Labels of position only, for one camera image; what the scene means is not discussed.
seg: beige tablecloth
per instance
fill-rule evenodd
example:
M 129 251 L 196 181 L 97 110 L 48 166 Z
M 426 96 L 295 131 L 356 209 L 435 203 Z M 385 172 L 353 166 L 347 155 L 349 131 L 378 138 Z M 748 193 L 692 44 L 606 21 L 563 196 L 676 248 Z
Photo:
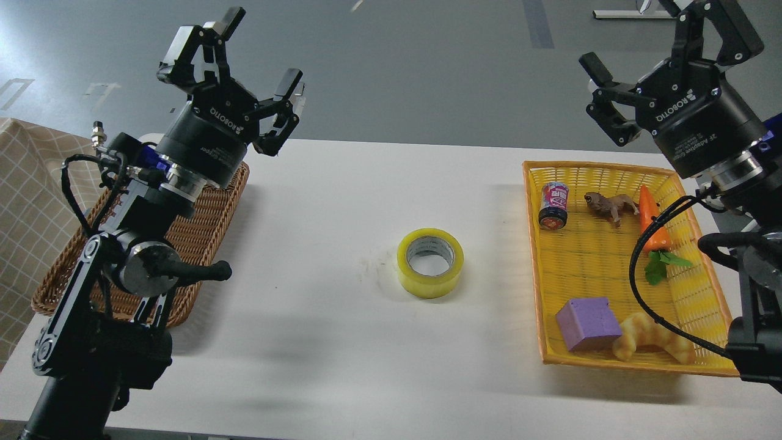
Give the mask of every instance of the beige tablecloth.
M 63 160 L 93 154 L 90 140 L 29 122 L 0 118 L 0 370 L 30 318 L 30 298 L 78 221 L 60 189 Z M 98 198 L 94 164 L 70 165 L 82 210 Z

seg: soda can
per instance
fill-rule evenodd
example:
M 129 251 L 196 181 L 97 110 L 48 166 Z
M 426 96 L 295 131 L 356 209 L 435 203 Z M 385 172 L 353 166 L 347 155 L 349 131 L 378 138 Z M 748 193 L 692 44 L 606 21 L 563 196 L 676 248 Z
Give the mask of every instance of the soda can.
M 540 198 L 538 223 L 543 229 L 554 231 L 565 227 L 568 222 L 568 193 L 570 188 L 563 182 L 549 182 L 543 185 Z

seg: purple sponge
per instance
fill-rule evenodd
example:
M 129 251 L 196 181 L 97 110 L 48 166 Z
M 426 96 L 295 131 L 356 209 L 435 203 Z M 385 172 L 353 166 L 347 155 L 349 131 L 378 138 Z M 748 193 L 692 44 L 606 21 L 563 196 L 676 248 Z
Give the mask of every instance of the purple sponge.
M 574 298 L 557 312 L 559 330 L 569 352 L 611 347 L 622 329 L 608 308 L 608 298 Z

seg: white table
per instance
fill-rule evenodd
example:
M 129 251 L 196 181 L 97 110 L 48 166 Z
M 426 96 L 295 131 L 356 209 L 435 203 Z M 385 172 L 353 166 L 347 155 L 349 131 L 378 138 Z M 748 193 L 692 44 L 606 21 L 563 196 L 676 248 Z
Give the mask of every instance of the white table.
M 174 364 L 111 427 L 266 438 L 779 438 L 782 396 L 738 379 L 545 366 L 521 163 L 668 167 L 662 155 L 290 141 L 251 175 Z M 691 191 L 694 182 L 686 182 Z M 704 233 L 714 232 L 697 209 Z M 423 301 L 394 253 L 437 227 L 465 249 L 455 292 Z M 737 281 L 717 267 L 740 314 Z M 36 317 L 0 373 L 0 419 L 45 378 Z

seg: yellow tape roll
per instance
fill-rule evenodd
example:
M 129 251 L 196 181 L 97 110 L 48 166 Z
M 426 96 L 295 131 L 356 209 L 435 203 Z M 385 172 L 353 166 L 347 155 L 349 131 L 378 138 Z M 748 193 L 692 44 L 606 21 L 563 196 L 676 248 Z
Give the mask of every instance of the yellow tape roll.
M 416 255 L 439 255 L 448 263 L 448 270 L 439 275 L 424 275 L 410 266 Z M 396 250 L 399 282 L 405 290 L 419 298 L 439 298 L 452 291 L 459 282 L 465 254 L 461 245 L 449 233 L 435 228 L 424 228 L 407 234 Z

